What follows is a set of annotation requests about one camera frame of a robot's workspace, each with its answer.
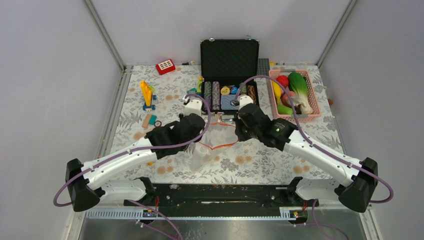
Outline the pink toy peach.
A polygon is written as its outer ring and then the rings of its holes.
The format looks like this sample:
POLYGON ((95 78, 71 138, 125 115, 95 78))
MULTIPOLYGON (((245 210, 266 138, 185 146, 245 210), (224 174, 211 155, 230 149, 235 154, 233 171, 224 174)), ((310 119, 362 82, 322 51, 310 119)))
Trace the pink toy peach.
POLYGON ((296 96, 297 96, 296 93, 293 91, 289 91, 288 94, 283 93, 282 96, 280 97, 281 103, 287 107, 290 107, 291 103, 289 98, 296 97, 296 96))

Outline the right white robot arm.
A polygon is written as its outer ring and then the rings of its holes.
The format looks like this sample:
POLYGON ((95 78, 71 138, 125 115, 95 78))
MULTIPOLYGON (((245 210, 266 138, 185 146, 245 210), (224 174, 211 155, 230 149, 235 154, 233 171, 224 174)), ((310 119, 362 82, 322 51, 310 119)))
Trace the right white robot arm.
POLYGON ((363 213, 371 202, 378 181, 368 175, 378 173, 378 164, 367 157, 357 158, 341 154, 303 134, 295 124, 276 118, 271 120, 253 100, 243 95, 234 117, 235 134, 239 141, 257 139, 269 148, 298 156, 330 175, 329 179, 295 177, 287 187, 287 201, 299 206, 314 199, 336 201, 348 209, 363 213))

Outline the yellow toy banana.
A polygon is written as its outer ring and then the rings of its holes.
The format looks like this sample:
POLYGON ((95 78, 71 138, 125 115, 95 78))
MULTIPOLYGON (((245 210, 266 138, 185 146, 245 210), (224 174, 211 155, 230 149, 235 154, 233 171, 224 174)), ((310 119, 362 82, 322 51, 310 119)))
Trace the yellow toy banana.
POLYGON ((275 100, 277 105, 281 105, 281 96, 282 96, 282 89, 279 86, 279 84, 275 81, 272 81, 272 89, 274 92, 275 100))

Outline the clear orange-zip bag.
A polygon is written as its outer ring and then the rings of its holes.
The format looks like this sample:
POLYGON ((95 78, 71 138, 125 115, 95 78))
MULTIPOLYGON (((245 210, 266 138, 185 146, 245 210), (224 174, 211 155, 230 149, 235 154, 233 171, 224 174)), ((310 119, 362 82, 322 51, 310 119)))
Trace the clear orange-zip bag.
POLYGON ((238 142, 235 125, 230 121, 222 121, 220 114, 211 118, 211 123, 201 140, 191 143, 187 152, 191 154, 190 169, 199 171, 207 162, 238 142))

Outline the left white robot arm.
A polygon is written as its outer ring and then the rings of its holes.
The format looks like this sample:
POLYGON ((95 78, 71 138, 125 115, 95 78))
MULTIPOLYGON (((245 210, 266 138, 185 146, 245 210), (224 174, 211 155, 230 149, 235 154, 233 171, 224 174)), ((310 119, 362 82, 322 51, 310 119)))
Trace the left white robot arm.
POLYGON ((210 123, 203 119, 202 109, 210 115, 210 108, 197 94, 187 94, 183 99, 184 112, 179 120, 155 127, 130 146, 104 157, 87 162, 77 158, 68 161, 65 184, 56 193, 54 205, 61 206, 58 198, 63 190, 68 191, 74 212, 89 210, 102 201, 135 200, 144 206, 152 204, 155 192, 148 180, 113 178, 143 163, 176 155, 202 138, 210 123))

